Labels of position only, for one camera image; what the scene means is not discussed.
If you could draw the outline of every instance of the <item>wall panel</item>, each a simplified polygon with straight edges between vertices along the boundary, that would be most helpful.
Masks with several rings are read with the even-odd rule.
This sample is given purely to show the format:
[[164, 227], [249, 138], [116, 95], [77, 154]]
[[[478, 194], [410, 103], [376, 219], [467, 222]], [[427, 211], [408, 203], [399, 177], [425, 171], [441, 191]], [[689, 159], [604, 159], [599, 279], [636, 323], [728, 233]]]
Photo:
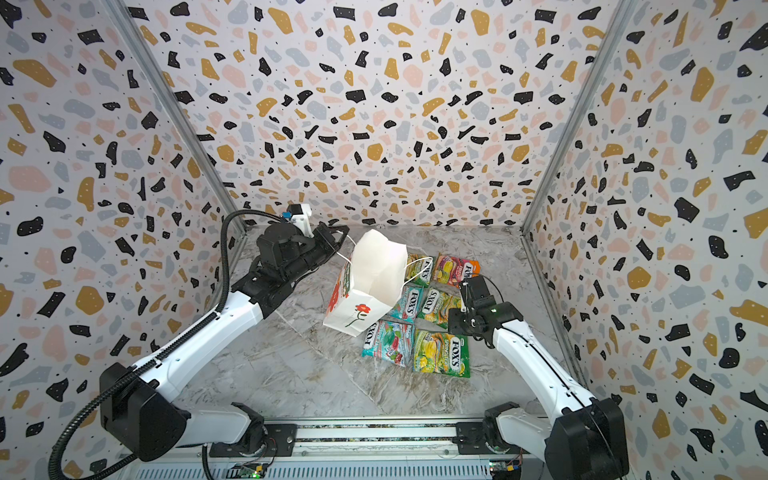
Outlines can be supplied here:
[[[220, 205], [99, 3], [2, 4], [0, 477], [47, 478], [104, 368], [207, 310]], [[94, 415], [65, 471], [120, 448]]]
[[525, 216], [616, 2], [132, 0], [236, 202]]
[[530, 239], [638, 478], [768, 478], [768, 8], [639, 2]]

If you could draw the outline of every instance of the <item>black motor joint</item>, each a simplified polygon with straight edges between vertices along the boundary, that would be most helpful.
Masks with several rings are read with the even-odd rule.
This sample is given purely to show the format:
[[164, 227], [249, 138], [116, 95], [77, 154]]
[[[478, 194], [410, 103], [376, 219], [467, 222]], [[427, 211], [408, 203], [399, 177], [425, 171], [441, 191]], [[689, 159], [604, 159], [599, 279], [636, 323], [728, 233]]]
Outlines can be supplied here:
[[459, 284], [464, 310], [448, 311], [448, 333], [467, 335], [484, 340], [488, 348], [495, 348], [493, 333], [511, 320], [523, 320], [522, 313], [509, 302], [496, 303], [488, 291], [485, 278], [470, 276]]
[[[339, 240], [335, 233], [342, 234]], [[348, 233], [347, 226], [329, 227], [320, 222], [309, 238], [291, 223], [273, 223], [259, 235], [260, 255], [248, 274], [232, 285], [232, 291], [248, 295], [266, 318], [288, 298], [299, 280], [339, 251]]]

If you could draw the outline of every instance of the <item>paper bag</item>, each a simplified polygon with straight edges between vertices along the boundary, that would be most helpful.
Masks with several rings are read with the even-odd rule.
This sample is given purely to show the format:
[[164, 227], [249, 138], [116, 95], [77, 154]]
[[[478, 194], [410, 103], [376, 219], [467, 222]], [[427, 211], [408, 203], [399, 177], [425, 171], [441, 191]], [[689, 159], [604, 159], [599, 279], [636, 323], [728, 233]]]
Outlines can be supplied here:
[[407, 259], [406, 245], [367, 231], [342, 268], [323, 325], [352, 336], [365, 332], [400, 299]]

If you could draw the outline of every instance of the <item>gray marble surface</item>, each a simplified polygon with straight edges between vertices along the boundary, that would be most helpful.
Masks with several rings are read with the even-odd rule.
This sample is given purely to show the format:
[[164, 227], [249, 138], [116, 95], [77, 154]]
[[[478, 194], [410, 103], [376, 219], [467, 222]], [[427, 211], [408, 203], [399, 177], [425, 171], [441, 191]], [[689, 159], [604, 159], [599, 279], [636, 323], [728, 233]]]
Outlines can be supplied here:
[[[359, 239], [369, 227], [352, 227]], [[479, 260], [490, 277], [531, 324], [539, 341], [561, 364], [563, 354], [544, 308], [518, 229], [507, 227], [379, 227], [390, 240], [415, 253], [450, 253]], [[258, 255], [249, 232], [238, 280]], [[342, 253], [349, 257], [347, 241]], [[413, 372], [385, 360], [361, 357], [363, 336], [323, 326], [328, 300], [345, 260], [336, 256], [303, 280], [259, 325], [235, 339], [182, 392], [191, 404], [243, 402], [266, 417], [482, 414], [504, 402], [523, 406], [535, 396], [496, 350], [470, 339], [472, 376], [459, 379]], [[443, 331], [425, 320], [416, 327]]]

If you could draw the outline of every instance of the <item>fox's candy bag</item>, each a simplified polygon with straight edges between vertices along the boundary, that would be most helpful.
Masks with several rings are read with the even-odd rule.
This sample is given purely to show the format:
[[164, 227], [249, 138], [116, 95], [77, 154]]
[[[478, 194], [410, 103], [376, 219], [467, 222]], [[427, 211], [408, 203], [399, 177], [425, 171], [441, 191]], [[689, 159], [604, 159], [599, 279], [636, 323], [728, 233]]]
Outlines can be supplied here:
[[404, 288], [400, 300], [389, 311], [389, 315], [403, 322], [413, 323], [416, 315], [419, 314], [423, 290], [417, 286], [407, 286]]
[[416, 330], [413, 371], [469, 378], [467, 337]]
[[404, 280], [415, 277], [413, 280], [409, 280], [409, 283], [416, 286], [429, 286], [429, 281], [432, 278], [432, 269], [435, 268], [435, 258], [427, 257], [420, 253], [409, 253], [408, 263], [411, 264], [406, 267], [406, 278]]
[[462, 280], [480, 272], [480, 263], [440, 253], [432, 279], [458, 287]]
[[366, 332], [362, 356], [375, 356], [406, 366], [411, 358], [414, 328], [413, 325], [379, 320]]
[[451, 308], [462, 308], [461, 297], [449, 295], [448, 293], [431, 288], [426, 294], [422, 308], [419, 310], [418, 318], [423, 318], [447, 329], [448, 310]]

